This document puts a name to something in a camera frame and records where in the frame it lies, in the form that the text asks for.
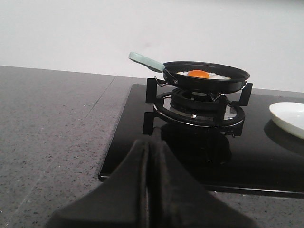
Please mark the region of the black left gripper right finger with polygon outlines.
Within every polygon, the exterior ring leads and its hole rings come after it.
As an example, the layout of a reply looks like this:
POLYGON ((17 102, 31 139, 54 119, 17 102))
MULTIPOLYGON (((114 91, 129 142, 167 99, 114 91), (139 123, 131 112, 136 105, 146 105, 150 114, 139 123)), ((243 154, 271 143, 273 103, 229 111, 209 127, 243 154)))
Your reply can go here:
POLYGON ((209 194, 181 165, 160 128, 149 141, 150 225, 153 228, 256 228, 249 217, 209 194))

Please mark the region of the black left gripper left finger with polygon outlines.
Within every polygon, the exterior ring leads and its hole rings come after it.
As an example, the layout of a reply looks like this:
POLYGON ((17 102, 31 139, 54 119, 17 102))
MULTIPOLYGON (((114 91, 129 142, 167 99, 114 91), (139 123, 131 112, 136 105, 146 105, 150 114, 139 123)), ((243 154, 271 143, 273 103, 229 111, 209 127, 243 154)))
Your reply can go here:
POLYGON ((55 211, 47 228, 144 228, 149 144, 136 140, 126 158, 97 189, 55 211))

